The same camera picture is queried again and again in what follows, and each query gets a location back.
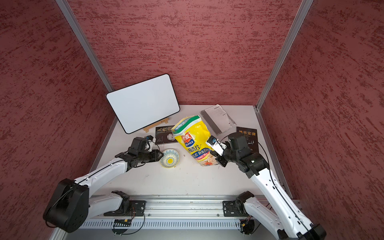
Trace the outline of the yellow oats bag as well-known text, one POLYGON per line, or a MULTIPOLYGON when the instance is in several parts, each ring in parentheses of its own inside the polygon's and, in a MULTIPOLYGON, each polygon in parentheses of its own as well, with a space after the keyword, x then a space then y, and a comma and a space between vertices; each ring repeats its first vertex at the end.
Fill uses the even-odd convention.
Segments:
POLYGON ((211 133, 200 116, 196 115, 181 119, 172 127, 171 131, 178 143, 201 166, 218 165, 215 157, 210 153, 213 149, 207 144, 211 133))

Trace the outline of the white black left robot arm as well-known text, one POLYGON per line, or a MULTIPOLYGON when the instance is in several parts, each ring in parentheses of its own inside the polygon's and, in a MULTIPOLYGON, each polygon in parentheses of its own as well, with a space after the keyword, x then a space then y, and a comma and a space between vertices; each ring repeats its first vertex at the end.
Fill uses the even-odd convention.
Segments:
POLYGON ((67 233, 79 229, 93 217, 143 217, 145 201, 131 202, 122 191, 95 196, 101 187, 131 169, 156 163, 164 153, 152 136, 136 137, 127 151, 121 152, 106 165, 74 180, 60 181, 43 213, 49 228, 60 228, 67 233))

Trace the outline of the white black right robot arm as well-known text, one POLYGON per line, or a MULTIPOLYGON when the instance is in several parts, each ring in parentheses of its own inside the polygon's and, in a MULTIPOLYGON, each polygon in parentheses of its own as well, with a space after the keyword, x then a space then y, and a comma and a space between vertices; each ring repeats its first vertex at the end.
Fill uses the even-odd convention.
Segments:
POLYGON ((250 192, 237 196, 236 201, 245 212, 263 225, 277 240, 323 240, 326 231, 312 221, 295 205, 276 180, 267 160, 258 152, 253 153, 246 137, 232 133, 221 143, 211 136, 207 144, 213 149, 217 162, 225 167, 235 163, 239 170, 261 190, 272 209, 263 206, 250 192))

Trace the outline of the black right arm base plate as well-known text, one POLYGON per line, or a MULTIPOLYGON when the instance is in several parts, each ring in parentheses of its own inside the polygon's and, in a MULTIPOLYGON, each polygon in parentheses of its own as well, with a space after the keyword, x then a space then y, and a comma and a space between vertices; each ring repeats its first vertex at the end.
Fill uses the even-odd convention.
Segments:
POLYGON ((223 201, 223 213, 225 217, 248 217, 249 214, 245 209, 245 202, 250 198, 254 198, 251 192, 246 191, 236 196, 234 200, 223 201))

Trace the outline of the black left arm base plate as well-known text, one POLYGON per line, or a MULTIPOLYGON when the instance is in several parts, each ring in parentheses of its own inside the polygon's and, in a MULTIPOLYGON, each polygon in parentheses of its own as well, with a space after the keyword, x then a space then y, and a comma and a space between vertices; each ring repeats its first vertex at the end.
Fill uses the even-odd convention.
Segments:
POLYGON ((144 216, 146 201, 130 200, 130 196, 122 191, 112 191, 111 193, 113 197, 120 196, 122 203, 117 210, 104 213, 105 217, 131 216, 133 219, 144 216))

